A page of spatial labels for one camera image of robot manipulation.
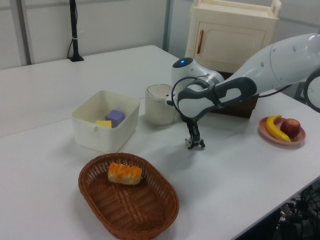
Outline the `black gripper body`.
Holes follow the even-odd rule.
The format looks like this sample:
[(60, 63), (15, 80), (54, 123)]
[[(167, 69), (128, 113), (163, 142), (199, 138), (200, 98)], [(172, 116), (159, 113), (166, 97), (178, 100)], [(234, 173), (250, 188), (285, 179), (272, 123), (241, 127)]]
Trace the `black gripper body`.
[(188, 131), (191, 137), (196, 137), (196, 136), (200, 136), (200, 131), (198, 129), (198, 123), (196, 120), (194, 119), (188, 119), (186, 121), (187, 127), (188, 127)]

